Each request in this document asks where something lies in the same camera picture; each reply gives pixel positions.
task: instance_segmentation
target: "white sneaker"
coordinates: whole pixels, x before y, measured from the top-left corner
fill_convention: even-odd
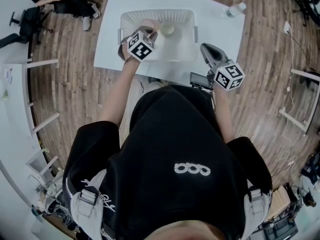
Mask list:
[[[92,15],[95,19],[100,17],[100,11],[97,8],[97,5],[95,3],[92,3],[91,7],[94,9],[95,13]]]
[[[82,28],[84,31],[88,31],[91,28],[91,21],[90,17],[82,17]]]

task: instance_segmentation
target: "white laundry basket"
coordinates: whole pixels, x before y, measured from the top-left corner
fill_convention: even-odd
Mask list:
[[[174,27],[172,34],[158,31],[157,49],[145,61],[191,62],[197,58],[198,28],[195,14],[188,9],[151,9],[124,12],[120,18],[118,43],[130,36],[142,20],[157,20]]]

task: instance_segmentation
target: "water bottle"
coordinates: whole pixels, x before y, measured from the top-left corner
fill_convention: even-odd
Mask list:
[[[246,4],[241,2],[239,4],[234,4],[231,5],[227,10],[226,10],[226,15],[230,18],[234,18],[238,15],[240,15],[245,9],[247,8]]]

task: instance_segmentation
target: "wooden floor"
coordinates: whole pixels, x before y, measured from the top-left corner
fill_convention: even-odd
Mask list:
[[[103,13],[108,0],[97,1],[101,2]],[[278,113],[284,106],[287,111],[293,107],[290,115],[301,122],[309,115],[317,86],[312,83],[307,89],[299,84],[297,76],[291,78],[290,69],[293,61],[293,68],[297,70],[307,65],[320,70],[317,67],[319,34],[312,21],[303,27],[302,14],[292,13],[298,6],[290,0],[215,1],[228,6],[244,2],[247,6],[237,60],[246,78],[240,88],[229,93],[230,106],[236,135],[251,138],[265,160],[276,188],[296,179],[319,141],[315,134],[320,124],[319,113],[308,136]],[[307,59],[296,43],[292,49],[290,36],[283,32],[287,17],[292,36],[303,48]],[[118,71],[93,67],[101,20],[92,22],[90,32],[83,32],[81,18],[52,14],[46,25],[54,29],[54,33],[45,33],[41,36],[41,45],[32,46],[34,61],[60,59],[59,67],[32,69],[30,84],[37,122],[60,112],[60,117],[42,129],[39,135],[43,145],[49,148],[49,155],[58,155],[61,167],[66,165],[77,129],[97,120],[106,95],[119,75]],[[131,109],[129,111],[128,101],[120,127],[121,142],[128,116],[143,92],[140,82],[144,85],[145,77],[138,76],[132,83]],[[292,160],[295,163],[288,167]]]

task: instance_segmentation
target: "white desk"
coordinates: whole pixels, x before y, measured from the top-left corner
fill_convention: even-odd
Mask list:
[[[48,65],[58,63],[58,59],[45,60],[39,62],[27,63],[30,60],[22,63],[15,64],[4,64],[5,69],[12,69],[11,84],[6,84],[8,91],[8,100],[5,101],[5,109],[10,124],[20,129],[24,134],[32,137],[41,128],[52,122],[54,119],[59,117],[60,113],[55,113],[39,125],[34,126],[34,121],[31,114],[30,107],[33,102],[30,103],[29,92],[28,92],[28,69],[38,67],[42,65]]]
[[[285,116],[288,120],[290,120],[292,123],[294,123],[296,126],[298,126],[301,130],[303,130],[305,134],[307,134],[308,130],[310,129],[311,122],[312,122],[312,120],[313,120],[313,118],[315,116],[317,105],[318,105],[319,98],[320,98],[320,77],[316,76],[316,75],[313,75],[313,74],[310,74],[310,73],[307,73],[307,72],[296,70],[296,69],[291,69],[290,72],[292,74],[303,76],[305,78],[310,78],[310,79],[313,79],[313,80],[316,80],[316,81],[319,82],[318,90],[316,92],[315,100],[313,102],[311,114],[310,114],[309,118],[307,119],[307,121],[303,121],[301,123],[298,120],[296,120],[295,118],[293,118],[291,115],[289,115],[286,112],[286,108],[285,107],[283,109],[279,109],[279,113],[281,115]]]
[[[193,62],[143,62],[137,74],[182,85],[190,84],[190,72],[206,76],[209,67],[200,52],[202,43],[215,45],[237,61],[245,15],[223,16],[227,6],[213,0],[108,0],[95,50],[94,66],[121,71],[118,57],[118,29],[122,13],[149,9],[189,9],[198,27],[197,59]]]

